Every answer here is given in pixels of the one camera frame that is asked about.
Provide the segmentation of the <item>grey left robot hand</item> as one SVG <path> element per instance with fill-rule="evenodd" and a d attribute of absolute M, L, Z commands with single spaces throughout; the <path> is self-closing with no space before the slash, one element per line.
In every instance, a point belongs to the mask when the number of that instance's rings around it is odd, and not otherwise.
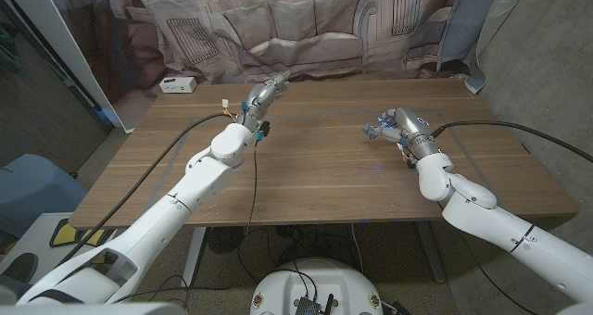
<path fill-rule="evenodd" d="M 268 107 L 282 97 L 290 74 L 291 71 L 286 70 L 254 86 L 247 96 L 244 111 L 237 122 L 254 132 L 265 117 Z"/>

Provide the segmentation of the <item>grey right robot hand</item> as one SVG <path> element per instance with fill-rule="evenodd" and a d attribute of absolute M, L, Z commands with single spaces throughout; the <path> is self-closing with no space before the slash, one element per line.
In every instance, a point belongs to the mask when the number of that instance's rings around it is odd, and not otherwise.
<path fill-rule="evenodd" d="M 375 125 L 365 126 L 364 131 L 371 140 L 383 136 L 387 141 L 399 144 L 407 156 L 417 160 L 440 152 L 432 138 L 430 124 L 409 108 L 386 110 Z"/>

